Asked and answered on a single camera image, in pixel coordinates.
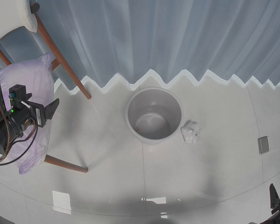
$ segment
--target chair backrest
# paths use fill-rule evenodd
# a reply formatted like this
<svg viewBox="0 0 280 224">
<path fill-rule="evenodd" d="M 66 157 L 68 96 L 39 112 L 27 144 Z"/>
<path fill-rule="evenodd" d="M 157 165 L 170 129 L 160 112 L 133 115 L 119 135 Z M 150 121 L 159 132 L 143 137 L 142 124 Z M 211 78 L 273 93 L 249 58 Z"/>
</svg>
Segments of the chair backrest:
<svg viewBox="0 0 280 224">
<path fill-rule="evenodd" d="M 30 11 L 29 0 L 0 0 L 0 39 L 22 26 L 31 32 L 37 31 L 37 21 Z"/>
</svg>

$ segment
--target camera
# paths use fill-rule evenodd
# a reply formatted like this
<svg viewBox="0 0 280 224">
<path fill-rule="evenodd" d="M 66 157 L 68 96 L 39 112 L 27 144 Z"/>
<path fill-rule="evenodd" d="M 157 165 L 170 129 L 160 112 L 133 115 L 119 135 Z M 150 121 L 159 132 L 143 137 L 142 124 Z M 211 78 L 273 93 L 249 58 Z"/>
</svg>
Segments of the camera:
<svg viewBox="0 0 280 224">
<path fill-rule="evenodd" d="M 48 119 L 52 119 L 59 105 L 59 99 L 56 99 L 44 107 L 42 104 L 28 101 L 31 97 L 31 93 L 26 93 L 25 85 L 14 85 L 9 89 L 11 109 L 7 111 L 0 85 L 0 154 L 4 155 L 4 158 L 15 142 L 22 141 L 15 140 L 23 137 L 23 132 L 28 126 L 34 125 L 31 135 L 36 131 L 36 136 L 37 128 L 42 128 Z"/>
</svg>

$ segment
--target curtain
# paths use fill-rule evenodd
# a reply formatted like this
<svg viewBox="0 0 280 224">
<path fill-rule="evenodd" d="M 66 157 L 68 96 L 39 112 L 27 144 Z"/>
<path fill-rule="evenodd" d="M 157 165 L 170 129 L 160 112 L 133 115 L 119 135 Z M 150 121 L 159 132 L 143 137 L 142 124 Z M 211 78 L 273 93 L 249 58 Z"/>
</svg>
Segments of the curtain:
<svg viewBox="0 0 280 224">
<path fill-rule="evenodd" d="M 225 80 L 235 74 L 244 83 L 252 76 L 280 82 L 280 0 L 37 1 L 77 77 L 100 87 L 117 72 L 134 84 L 149 69 L 165 83 L 183 69 L 197 80 L 209 69 Z M 0 48 L 11 62 L 49 51 L 25 28 L 5 35 Z M 53 77 L 75 87 L 61 66 Z"/>
</svg>

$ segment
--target chair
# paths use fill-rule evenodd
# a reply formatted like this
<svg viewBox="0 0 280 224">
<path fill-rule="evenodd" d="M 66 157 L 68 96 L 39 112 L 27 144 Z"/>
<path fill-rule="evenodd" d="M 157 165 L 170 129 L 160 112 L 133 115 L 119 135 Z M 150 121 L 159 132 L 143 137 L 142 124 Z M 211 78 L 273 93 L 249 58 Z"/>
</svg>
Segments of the chair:
<svg viewBox="0 0 280 224">
<path fill-rule="evenodd" d="M 36 13 L 38 10 L 39 4 L 36 1 L 0 0 L 0 39 L 8 32 L 11 32 L 12 30 L 22 26 L 25 26 L 26 29 L 31 32 L 39 32 L 40 36 L 45 41 L 51 52 L 55 55 L 55 59 L 51 62 L 52 70 L 54 70 L 58 65 L 61 65 L 78 86 L 78 88 L 82 91 L 82 93 L 86 96 L 86 98 L 90 99 L 91 95 L 72 71 L 45 29 L 43 23 Z M 11 62 L 1 50 L 0 58 L 6 65 L 11 64 Z M 88 169 L 85 167 L 65 162 L 50 155 L 46 155 L 45 162 L 83 173 L 87 173 L 88 171 Z"/>
</svg>

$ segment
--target wooden chair frame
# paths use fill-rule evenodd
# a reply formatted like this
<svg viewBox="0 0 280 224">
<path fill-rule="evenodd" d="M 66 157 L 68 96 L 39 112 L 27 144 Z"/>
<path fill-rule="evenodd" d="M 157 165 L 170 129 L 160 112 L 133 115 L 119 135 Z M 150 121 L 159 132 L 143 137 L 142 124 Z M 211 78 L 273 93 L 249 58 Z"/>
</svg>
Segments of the wooden chair frame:
<svg viewBox="0 0 280 224">
<path fill-rule="evenodd" d="M 37 15 L 37 11 L 39 10 L 39 4 L 36 1 L 30 1 L 30 10 L 31 13 L 33 13 L 37 20 L 37 31 L 41 35 L 44 42 L 47 44 L 51 52 L 55 55 L 55 59 L 51 62 L 52 64 L 52 70 L 54 70 L 57 66 L 62 65 L 62 67 L 65 69 L 65 71 L 68 73 L 68 75 L 72 78 L 72 80 L 75 82 L 75 84 L 78 86 L 78 88 L 82 91 L 82 93 L 86 96 L 87 99 L 91 98 L 91 95 L 89 92 L 85 89 L 85 87 L 82 85 L 81 81 L 78 79 L 78 77 L 75 75 L 75 73 L 72 71 L 70 66 L 68 65 L 67 61 L 53 42 L 52 38 L 50 37 L 49 33 L 47 32 L 45 26 L 41 22 L 40 18 Z M 4 55 L 4 53 L 0 50 L 0 58 L 1 60 L 6 64 L 10 65 L 11 62 L 9 59 Z M 61 159 L 57 159 L 55 157 L 52 157 L 50 155 L 46 155 L 45 162 L 54 164 L 56 166 L 60 166 L 63 168 L 87 173 L 88 168 L 81 167 L 69 162 L 65 162 Z"/>
</svg>

